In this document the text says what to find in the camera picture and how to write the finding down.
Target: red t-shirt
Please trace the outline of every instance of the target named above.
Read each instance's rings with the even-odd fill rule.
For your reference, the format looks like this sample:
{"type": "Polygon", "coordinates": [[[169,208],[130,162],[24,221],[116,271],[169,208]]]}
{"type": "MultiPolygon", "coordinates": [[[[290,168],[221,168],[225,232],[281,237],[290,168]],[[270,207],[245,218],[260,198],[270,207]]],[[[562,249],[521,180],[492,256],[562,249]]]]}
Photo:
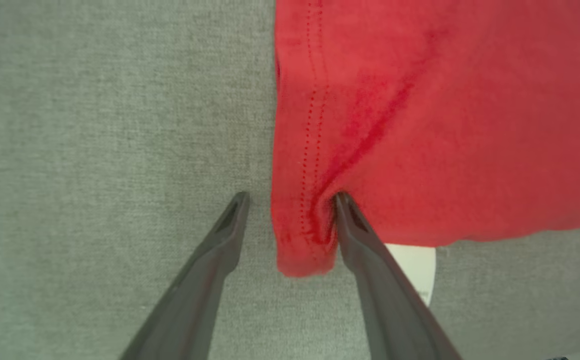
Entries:
{"type": "Polygon", "coordinates": [[[333,266],[331,197],[387,243],[580,227],[580,0],[277,0],[278,266],[333,266]]]}

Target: gray fabric surface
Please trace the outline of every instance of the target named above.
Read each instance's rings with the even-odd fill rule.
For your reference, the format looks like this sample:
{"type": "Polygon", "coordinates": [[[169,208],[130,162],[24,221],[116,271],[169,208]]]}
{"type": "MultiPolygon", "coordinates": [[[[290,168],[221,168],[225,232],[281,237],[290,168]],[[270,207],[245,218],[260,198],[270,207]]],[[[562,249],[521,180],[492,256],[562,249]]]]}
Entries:
{"type": "MultiPolygon", "coordinates": [[[[352,275],[275,268],[272,0],[0,1],[0,360],[115,359],[236,191],[210,358],[368,358],[352,275]]],[[[580,230],[438,250],[467,360],[580,350],[580,230]]]]}

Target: red stitching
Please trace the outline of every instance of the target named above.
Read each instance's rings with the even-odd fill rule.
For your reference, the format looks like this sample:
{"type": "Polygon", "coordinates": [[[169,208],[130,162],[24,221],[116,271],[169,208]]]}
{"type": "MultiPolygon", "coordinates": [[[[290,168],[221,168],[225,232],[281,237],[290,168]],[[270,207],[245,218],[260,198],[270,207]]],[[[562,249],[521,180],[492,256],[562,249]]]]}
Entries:
{"type": "MultiPolygon", "coordinates": [[[[305,157],[303,158],[303,178],[305,179],[306,176],[306,169],[308,167],[308,147],[310,146],[310,130],[312,130],[312,108],[314,107],[314,95],[317,93],[316,86],[317,86],[317,71],[316,67],[314,66],[314,58],[312,57],[312,39],[310,38],[310,34],[312,32],[312,28],[310,28],[310,20],[312,19],[312,3],[308,2],[308,12],[306,14],[306,43],[308,46],[308,60],[310,61],[310,69],[312,69],[312,77],[314,79],[314,87],[312,88],[312,97],[310,98],[310,109],[308,110],[308,120],[307,126],[305,128],[305,157]]],[[[301,187],[301,207],[303,208],[305,205],[305,192],[306,192],[306,183],[303,181],[301,187]]],[[[303,210],[301,210],[301,230],[305,231],[305,225],[303,221],[304,215],[303,210]]]]}
{"type": "Polygon", "coordinates": [[[319,176],[319,159],[320,159],[320,155],[321,155],[321,132],[323,129],[323,114],[325,112],[326,109],[326,102],[328,102],[328,95],[329,95],[329,76],[328,76],[328,68],[326,67],[326,60],[325,57],[323,56],[323,3],[321,2],[319,4],[319,17],[317,20],[317,26],[319,27],[319,33],[317,36],[317,40],[318,40],[318,47],[320,50],[320,55],[321,55],[321,66],[323,68],[323,77],[325,80],[325,84],[326,84],[326,89],[323,93],[323,101],[321,102],[321,109],[319,112],[319,120],[317,122],[317,155],[315,158],[315,164],[314,164],[314,181],[317,181],[317,177],[319,176]]]}

